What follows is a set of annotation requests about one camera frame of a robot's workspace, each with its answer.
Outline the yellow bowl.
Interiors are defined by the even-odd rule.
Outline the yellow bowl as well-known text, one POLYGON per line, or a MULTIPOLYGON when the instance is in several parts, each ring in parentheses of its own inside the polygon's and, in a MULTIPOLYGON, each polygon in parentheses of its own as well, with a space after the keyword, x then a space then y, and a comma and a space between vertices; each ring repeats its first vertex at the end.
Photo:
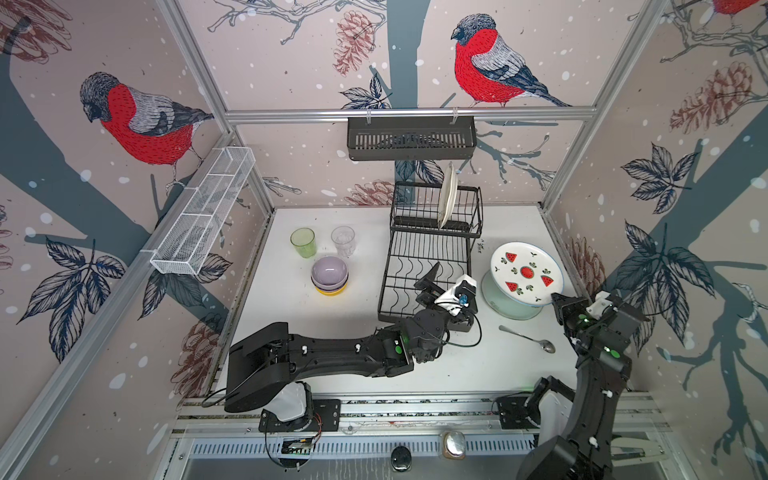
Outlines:
POLYGON ((326 296, 335 296, 335 295, 338 295, 338 294, 340 294, 341 292, 343 292, 343 291, 344 291, 344 289, 346 288, 346 286, 347 286, 347 284, 342 284, 342 285, 339 285, 339 286, 338 286, 338 287, 336 287, 336 288, 326 288, 325 286, 322 286, 322 285, 316 285, 316 286, 315 286, 315 289, 316 289, 316 290, 317 290, 319 293, 321 293, 321 294, 323 294, 323 295, 326 295, 326 296))

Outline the strawberry pattern plate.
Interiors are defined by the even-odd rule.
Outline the strawberry pattern plate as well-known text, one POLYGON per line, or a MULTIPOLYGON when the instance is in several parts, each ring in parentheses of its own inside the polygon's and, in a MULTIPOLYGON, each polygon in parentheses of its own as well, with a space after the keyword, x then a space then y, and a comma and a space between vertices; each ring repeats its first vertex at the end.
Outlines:
POLYGON ((562 294, 565 278, 557 261, 526 242, 508 242, 491 256, 491 278, 501 293, 520 304, 543 307, 562 294))

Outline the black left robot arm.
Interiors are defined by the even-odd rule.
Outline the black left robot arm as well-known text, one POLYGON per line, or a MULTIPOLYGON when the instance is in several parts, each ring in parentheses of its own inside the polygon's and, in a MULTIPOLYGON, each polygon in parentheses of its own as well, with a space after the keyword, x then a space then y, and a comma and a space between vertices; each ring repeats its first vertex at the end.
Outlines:
POLYGON ((475 320, 477 281, 462 275, 449 289, 435 283, 438 267, 415 283, 423 309, 398 323, 354 339, 317 339, 275 322, 232 345, 224 410, 242 413, 266 406, 286 386, 312 377, 396 377, 438 359, 450 343, 449 324, 475 320))

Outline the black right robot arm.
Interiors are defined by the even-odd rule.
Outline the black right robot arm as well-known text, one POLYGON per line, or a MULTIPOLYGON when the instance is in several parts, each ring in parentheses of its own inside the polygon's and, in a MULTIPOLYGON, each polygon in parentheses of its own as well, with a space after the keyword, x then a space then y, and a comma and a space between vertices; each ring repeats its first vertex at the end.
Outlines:
POLYGON ((594 300, 552 295, 556 319, 577 354, 577 384, 542 378, 525 402, 529 418, 541 420, 539 403, 548 392, 571 402, 563 430, 524 458, 519 479, 612 479, 611 442, 621 393, 631 376, 625 354, 631 337, 649 319, 620 296, 599 292, 594 300))

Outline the green glass cup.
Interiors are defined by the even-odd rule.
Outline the green glass cup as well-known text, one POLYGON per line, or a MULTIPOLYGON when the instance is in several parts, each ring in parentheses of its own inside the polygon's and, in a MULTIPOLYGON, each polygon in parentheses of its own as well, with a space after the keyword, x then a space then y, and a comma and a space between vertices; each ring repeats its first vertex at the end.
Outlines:
POLYGON ((290 236, 290 242, 302 258, 312 258, 316 255, 316 235, 311 228, 302 227, 296 229, 290 236))

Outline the lilac ceramic bowl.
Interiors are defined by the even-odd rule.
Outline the lilac ceramic bowl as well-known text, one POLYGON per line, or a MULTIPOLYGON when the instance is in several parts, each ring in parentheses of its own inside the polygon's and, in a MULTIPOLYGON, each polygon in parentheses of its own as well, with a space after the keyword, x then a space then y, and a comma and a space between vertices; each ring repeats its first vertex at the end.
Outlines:
POLYGON ((349 277, 347 264, 341 258, 326 256, 319 258, 311 269, 311 279, 318 287, 335 290, 345 284, 349 277))

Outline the cream plate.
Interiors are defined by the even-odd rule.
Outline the cream plate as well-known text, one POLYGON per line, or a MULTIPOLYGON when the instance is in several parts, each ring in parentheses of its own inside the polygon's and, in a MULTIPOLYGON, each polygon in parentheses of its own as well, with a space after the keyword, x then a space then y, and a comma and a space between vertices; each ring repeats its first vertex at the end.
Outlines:
POLYGON ((440 190, 438 204, 438 228, 444 228, 453 214, 458 191, 458 176, 453 163, 448 165, 448 171, 440 190))

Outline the clear glass cup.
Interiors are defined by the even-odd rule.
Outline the clear glass cup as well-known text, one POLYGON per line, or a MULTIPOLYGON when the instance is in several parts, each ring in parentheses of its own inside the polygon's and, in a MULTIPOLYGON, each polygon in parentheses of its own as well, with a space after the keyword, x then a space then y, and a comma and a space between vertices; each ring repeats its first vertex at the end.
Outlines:
POLYGON ((356 233, 352 227, 336 227, 331 233, 331 240, 340 256, 350 258, 354 254, 356 249, 356 233))

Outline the green floral plate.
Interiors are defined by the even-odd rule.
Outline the green floral plate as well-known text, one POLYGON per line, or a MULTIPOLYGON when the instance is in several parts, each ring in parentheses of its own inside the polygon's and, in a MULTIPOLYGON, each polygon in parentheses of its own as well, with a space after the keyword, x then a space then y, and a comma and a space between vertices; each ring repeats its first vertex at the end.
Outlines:
POLYGON ((505 295, 496 284, 490 271, 482 278, 481 292, 486 303, 496 313, 507 319, 527 321, 542 311, 542 307, 523 304, 505 295))

